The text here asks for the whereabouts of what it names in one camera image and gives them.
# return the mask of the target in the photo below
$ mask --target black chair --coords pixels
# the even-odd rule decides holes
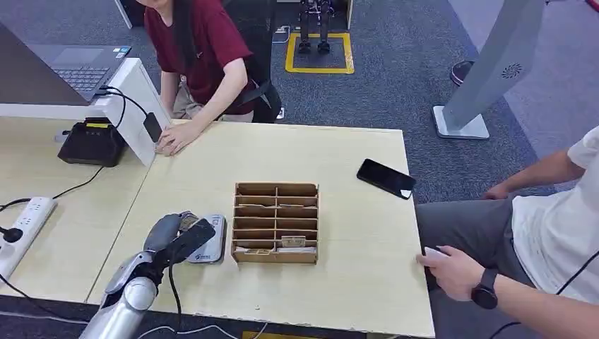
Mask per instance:
[[[276,0],[223,0],[223,7],[254,53],[245,64],[256,89],[239,95],[231,107],[254,101],[253,122],[267,124],[274,123],[281,110],[279,93],[271,80],[276,4]]]

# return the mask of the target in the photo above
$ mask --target smartwatch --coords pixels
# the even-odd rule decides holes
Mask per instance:
[[[489,268],[485,269],[482,274],[480,283],[472,289],[470,298],[472,301],[483,309],[494,309],[497,307],[497,296],[495,295],[495,278],[497,277],[497,270]]]

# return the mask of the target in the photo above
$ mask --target white t-shirt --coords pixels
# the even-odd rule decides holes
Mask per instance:
[[[548,293],[599,251],[599,127],[568,151],[586,172],[576,187],[551,196],[514,199],[514,249],[528,277]],[[599,258],[562,295],[599,304]]]

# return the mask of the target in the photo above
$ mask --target white kiosk stand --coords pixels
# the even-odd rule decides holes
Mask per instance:
[[[108,85],[119,88],[147,112],[154,112],[164,130],[170,117],[162,106],[150,76],[140,59],[128,58],[117,69]],[[0,103],[0,117],[28,117],[63,120],[84,120],[86,117],[107,117],[115,126],[121,117],[123,100],[117,96],[99,97],[89,106],[19,105]],[[139,160],[150,166],[155,157],[155,144],[143,126],[145,116],[130,102],[126,105],[118,131]]]
[[[441,138],[489,138],[481,113],[530,72],[547,2],[504,0],[480,58],[464,83],[446,106],[433,107]]]

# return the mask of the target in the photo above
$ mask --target wooden organizer box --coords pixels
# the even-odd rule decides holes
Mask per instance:
[[[316,263],[315,184],[238,183],[231,254],[237,262]]]

